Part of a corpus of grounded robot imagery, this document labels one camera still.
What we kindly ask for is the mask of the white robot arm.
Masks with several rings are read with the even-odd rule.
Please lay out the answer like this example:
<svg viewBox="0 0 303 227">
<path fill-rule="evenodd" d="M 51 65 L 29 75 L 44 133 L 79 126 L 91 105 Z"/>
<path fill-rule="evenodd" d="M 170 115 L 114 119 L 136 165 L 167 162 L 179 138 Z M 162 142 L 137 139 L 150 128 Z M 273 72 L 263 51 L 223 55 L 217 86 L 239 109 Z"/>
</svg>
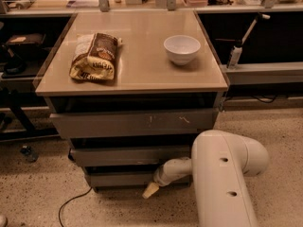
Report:
<svg viewBox="0 0 303 227">
<path fill-rule="evenodd" d="M 259 141 L 204 131 L 195 138 L 189 158 L 171 159 L 156 169 L 142 197 L 190 175 L 199 227 L 258 227 L 244 179 L 262 174 L 268 164 L 269 154 Z"/>
</svg>

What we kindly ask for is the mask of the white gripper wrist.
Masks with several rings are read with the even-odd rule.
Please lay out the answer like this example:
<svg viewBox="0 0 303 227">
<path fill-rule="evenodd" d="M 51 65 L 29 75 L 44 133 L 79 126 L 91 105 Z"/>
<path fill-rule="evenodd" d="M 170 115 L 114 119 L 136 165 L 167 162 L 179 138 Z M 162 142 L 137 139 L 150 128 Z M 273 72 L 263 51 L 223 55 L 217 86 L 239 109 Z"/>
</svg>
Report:
<svg viewBox="0 0 303 227">
<path fill-rule="evenodd" d="M 156 171 L 153 174 L 153 182 L 149 183 L 146 189 L 144 190 L 142 197 L 144 199 L 148 199 L 151 197 L 155 192 L 157 192 L 160 188 L 160 186 L 167 186 L 169 185 L 168 180 L 165 178 L 165 176 L 160 172 Z"/>
</svg>

